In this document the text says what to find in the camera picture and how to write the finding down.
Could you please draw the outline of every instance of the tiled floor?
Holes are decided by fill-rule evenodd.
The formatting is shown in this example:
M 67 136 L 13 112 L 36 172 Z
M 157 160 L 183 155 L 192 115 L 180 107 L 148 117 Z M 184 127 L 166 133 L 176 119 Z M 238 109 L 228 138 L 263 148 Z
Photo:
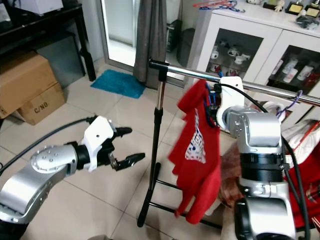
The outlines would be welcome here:
M 107 68 L 109 66 L 105 65 L 99 70 L 103 72 Z M 22 239 L 86 240 L 104 234 L 115 240 L 219 240 L 220 232 L 214 228 L 203 224 L 191 225 L 183 217 L 176 219 L 173 214 L 154 207 L 150 207 L 144 227 L 137 227 L 137 217 L 149 183 L 157 92 L 145 89 L 140 99 L 132 99 L 91 88 L 90 84 L 87 77 L 71 84 L 64 90 L 67 103 L 35 126 L 8 118 L 0 133 L 1 162 L 6 163 L 50 130 L 93 114 L 106 116 L 115 125 L 133 128 L 131 134 L 114 141 L 114 155 L 118 159 L 138 152 L 145 152 L 146 158 L 134 167 L 119 172 L 104 166 L 92 173 L 79 171 L 58 183 Z M 176 107 L 182 95 L 182 89 L 167 85 L 158 147 L 158 160 L 162 163 L 159 177 L 173 184 L 176 177 L 171 173 L 173 165 L 166 156 L 183 127 L 182 112 Z M 86 123 L 70 127 L 40 146 L 79 141 L 86 127 Z M 220 142 L 223 154 L 234 139 L 222 133 Z M 0 187 L 27 163 L 34 152 L 35 149 L 29 151 L 24 159 L 20 159 L 1 176 Z M 157 185 L 152 200 L 174 208 L 181 197 L 181 192 Z M 222 209 L 218 208 L 209 217 L 211 221 L 221 223 L 221 212 Z

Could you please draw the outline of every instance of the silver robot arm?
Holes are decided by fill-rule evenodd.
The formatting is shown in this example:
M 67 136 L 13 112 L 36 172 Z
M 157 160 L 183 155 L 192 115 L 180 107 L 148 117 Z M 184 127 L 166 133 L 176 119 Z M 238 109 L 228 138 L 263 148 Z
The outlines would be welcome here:
M 222 84 L 243 91 L 239 77 L 222 77 Z M 237 139 L 240 152 L 239 187 L 245 198 L 235 204 L 239 240 L 296 239 L 289 188 L 283 178 L 281 123 L 272 113 L 246 107 L 244 96 L 221 87 L 216 120 Z
M 112 154 L 115 149 L 112 141 L 131 132 L 129 127 L 114 128 L 110 121 L 98 116 L 84 132 L 83 144 L 70 142 L 38 150 L 0 191 L 0 222 L 27 226 L 51 188 L 77 170 L 85 168 L 92 172 L 100 165 L 110 164 L 118 171 L 133 166 L 145 157 L 144 153 L 133 154 L 123 161 L 117 161 Z

